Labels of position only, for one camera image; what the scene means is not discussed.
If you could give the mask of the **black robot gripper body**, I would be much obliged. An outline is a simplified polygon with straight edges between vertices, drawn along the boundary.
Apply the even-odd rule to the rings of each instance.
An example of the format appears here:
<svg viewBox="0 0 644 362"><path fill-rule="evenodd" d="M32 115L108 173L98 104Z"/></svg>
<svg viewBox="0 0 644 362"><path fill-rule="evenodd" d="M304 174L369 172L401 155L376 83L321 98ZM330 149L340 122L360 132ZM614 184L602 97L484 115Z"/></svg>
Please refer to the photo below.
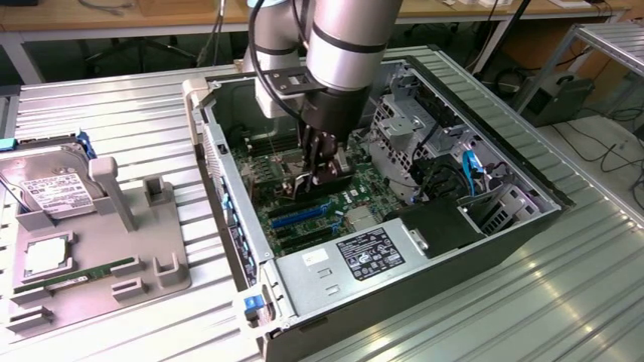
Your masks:
<svg viewBox="0 0 644 362"><path fill-rule="evenodd" d="M332 134L345 141L362 117L370 88L344 91L326 88L304 97L301 118L314 130Z"/></svg>

